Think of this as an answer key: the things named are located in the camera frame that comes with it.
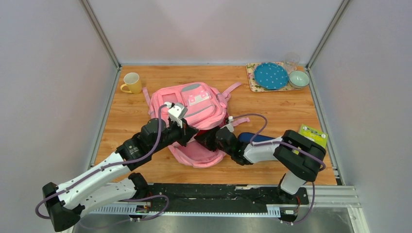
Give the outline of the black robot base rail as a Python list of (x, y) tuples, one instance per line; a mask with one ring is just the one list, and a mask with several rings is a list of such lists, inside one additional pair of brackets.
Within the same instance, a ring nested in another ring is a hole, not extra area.
[(276, 186), (228, 184), (154, 183), (144, 191), (153, 196), (151, 211), (160, 211), (166, 203), (167, 212), (246, 214), (264, 213), (269, 204), (296, 207), (310, 203), (305, 188), (295, 196), (281, 194)]

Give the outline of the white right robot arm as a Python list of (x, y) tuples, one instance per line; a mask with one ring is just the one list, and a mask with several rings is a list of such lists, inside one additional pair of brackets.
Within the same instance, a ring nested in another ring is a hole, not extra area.
[(242, 166), (279, 161), (288, 169), (277, 189), (282, 203), (290, 203), (301, 186), (315, 182), (318, 173), (326, 168), (325, 148), (296, 131), (287, 130), (281, 137), (266, 137), (256, 142), (257, 137), (251, 134), (249, 141), (241, 140), (227, 127), (216, 127), (199, 133), (194, 139), (210, 151), (223, 151)]

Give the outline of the green comic book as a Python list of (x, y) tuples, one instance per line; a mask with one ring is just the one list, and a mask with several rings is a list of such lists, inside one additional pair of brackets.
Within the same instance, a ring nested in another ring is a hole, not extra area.
[(302, 124), (298, 133), (309, 140), (319, 144), (322, 146), (324, 149), (326, 148), (327, 145), (327, 140), (328, 140), (328, 134), (325, 132), (322, 132), (320, 130), (317, 130), (313, 127), (310, 127), (308, 125)]

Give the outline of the colourful red-edged book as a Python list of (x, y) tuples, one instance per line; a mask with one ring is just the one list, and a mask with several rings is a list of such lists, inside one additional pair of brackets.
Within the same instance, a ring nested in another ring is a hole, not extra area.
[(212, 128), (212, 129), (209, 129), (209, 130), (200, 130), (198, 133), (197, 133), (197, 135), (196, 136), (201, 136), (201, 135), (215, 135), (216, 134), (216, 132), (218, 131), (218, 130), (220, 130), (221, 128), (220, 127), (215, 127), (215, 128)]

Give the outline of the pink student backpack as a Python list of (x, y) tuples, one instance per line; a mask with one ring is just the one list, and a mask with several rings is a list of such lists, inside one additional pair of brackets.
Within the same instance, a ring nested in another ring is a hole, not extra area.
[[(159, 112), (159, 107), (165, 102), (181, 103), (187, 108), (184, 119), (190, 126), (203, 131), (211, 130), (216, 126), (222, 127), (226, 125), (227, 119), (233, 126), (250, 120), (247, 117), (234, 120), (227, 112), (228, 101), (231, 98), (230, 93), (240, 85), (241, 83), (237, 82), (220, 92), (217, 88), (206, 83), (195, 82), (161, 88), (152, 95), (145, 87), (142, 92), (149, 106), (148, 114), (150, 117), (161, 117), (167, 121), (168, 109), (163, 108)], [(168, 149), (179, 163), (194, 168), (214, 166), (225, 157), (223, 151), (209, 151), (195, 139), (191, 139), (185, 147), (175, 142), (168, 146)]]

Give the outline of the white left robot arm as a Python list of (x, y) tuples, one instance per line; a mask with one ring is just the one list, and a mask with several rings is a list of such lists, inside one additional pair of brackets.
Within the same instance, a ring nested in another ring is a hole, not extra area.
[(104, 205), (119, 200), (145, 200), (148, 184), (140, 173), (133, 171), (175, 142), (187, 145), (198, 131), (185, 119), (181, 122), (150, 119), (140, 132), (87, 172), (65, 183), (44, 185), (44, 199), (36, 206), (36, 214), (51, 220), (54, 230), (61, 232)]

